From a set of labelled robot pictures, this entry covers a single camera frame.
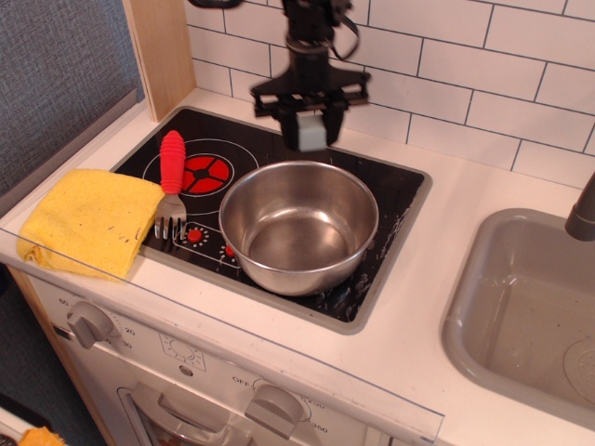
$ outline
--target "gray sink basin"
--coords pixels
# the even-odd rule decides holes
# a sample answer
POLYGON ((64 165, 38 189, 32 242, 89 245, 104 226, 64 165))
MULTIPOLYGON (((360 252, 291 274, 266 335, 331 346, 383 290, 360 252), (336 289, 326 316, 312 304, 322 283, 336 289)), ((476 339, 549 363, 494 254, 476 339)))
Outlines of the gray sink basin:
POLYGON ((481 225, 443 326, 482 387, 595 430, 595 242, 507 209, 481 225))

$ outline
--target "yellow cloth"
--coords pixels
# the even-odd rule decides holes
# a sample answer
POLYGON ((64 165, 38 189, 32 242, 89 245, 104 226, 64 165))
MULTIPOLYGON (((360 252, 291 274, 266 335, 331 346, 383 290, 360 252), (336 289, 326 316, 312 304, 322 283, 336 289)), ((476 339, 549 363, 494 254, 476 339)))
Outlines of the yellow cloth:
POLYGON ((44 268, 123 279, 163 197, 159 185, 144 179, 74 169, 33 210, 17 252, 44 268))
POLYGON ((19 446, 64 446, 64 440, 47 427, 35 427, 25 431, 19 446))

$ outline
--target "metal bowl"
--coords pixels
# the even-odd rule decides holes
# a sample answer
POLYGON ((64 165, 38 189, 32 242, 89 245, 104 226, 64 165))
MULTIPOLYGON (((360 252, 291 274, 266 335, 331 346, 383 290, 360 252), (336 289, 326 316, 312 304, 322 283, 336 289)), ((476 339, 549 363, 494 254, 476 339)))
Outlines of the metal bowl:
POLYGON ((254 282, 279 295, 312 295, 358 267, 376 234, 378 207, 349 172, 290 161, 240 178, 223 198, 219 225, 254 282))

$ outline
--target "stovetop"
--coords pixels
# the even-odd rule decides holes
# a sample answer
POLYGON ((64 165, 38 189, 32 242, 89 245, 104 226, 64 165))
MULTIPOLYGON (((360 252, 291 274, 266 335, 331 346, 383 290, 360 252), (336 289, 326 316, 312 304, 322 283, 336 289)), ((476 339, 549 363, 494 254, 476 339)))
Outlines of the stovetop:
POLYGON ((188 212, 185 240, 157 239, 151 233, 140 253, 234 292, 265 302, 339 332, 363 326, 382 278, 392 268, 416 209, 423 202, 424 174, 335 149, 294 152, 270 130, 193 109, 181 109, 136 147, 117 173, 160 181, 159 147, 170 130, 186 143, 183 191, 188 212), (218 228, 223 196, 240 177, 271 163, 307 159, 341 167, 373 192, 379 209, 377 235, 359 268, 342 284, 318 295, 274 295, 244 274, 218 228))

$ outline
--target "fork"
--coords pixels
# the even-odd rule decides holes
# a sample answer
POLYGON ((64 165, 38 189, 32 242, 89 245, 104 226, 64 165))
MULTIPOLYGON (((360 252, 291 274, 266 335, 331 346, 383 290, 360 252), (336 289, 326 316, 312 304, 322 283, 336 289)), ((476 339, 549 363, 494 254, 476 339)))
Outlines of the fork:
POLYGON ((155 237, 170 235, 175 239, 179 233, 181 240, 186 238, 186 206, 179 198, 184 177, 186 161, 186 145, 184 139, 176 131, 171 130, 164 136, 159 149, 161 169, 161 189, 165 197, 157 205, 155 214, 155 237))

